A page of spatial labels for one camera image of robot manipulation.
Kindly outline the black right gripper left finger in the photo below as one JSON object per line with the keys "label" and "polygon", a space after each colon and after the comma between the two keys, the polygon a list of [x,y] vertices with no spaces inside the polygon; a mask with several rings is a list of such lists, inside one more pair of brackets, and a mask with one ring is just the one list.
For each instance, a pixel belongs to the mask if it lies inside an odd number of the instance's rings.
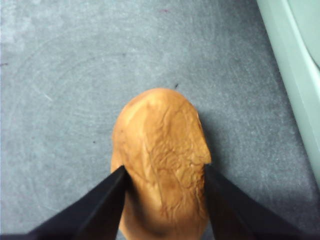
{"label": "black right gripper left finger", "polygon": [[124,166],[75,203],[28,233],[2,234],[2,240],[115,240],[129,175]]}

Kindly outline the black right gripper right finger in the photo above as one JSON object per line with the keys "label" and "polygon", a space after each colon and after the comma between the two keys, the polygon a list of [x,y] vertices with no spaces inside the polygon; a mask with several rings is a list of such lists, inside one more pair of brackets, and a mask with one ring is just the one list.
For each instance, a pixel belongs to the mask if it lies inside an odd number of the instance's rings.
{"label": "black right gripper right finger", "polygon": [[212,164],[204,165],[206,207],[217,240],[318,240],[253,200]]}

